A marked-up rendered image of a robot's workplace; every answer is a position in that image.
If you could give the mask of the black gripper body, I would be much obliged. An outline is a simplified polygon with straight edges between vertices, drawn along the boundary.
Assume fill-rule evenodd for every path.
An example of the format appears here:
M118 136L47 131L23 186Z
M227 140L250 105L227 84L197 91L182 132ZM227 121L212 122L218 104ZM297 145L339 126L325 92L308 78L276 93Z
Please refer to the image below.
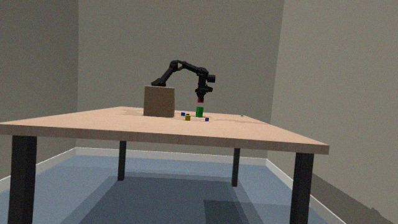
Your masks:
M208 93L208 89L205 88L206 82L198 82L198 88L195 90L197 93Z

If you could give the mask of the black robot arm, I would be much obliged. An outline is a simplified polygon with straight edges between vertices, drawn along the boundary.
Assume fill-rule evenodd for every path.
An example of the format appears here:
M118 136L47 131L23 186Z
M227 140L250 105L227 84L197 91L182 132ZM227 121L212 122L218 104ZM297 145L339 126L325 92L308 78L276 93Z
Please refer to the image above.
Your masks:
M182 64L180 68L178 68L178 63ZM193 66L187 62L181 62L179 60L174 60L170 63L169 69L164 73L164 75L161 78L156 79L156 81L152 82L152 86L162 86L166 87L166 81L169 79L171 74L176 71L180 71L182 69L187 69L189 71L192 71L199 76L198 81L199 82L210 82L210 83L215 83L215 75L209 75L208 71L203 68L203 67L196 67ZM205 85L205 88L208 89L209 92L212 92L213 88Z

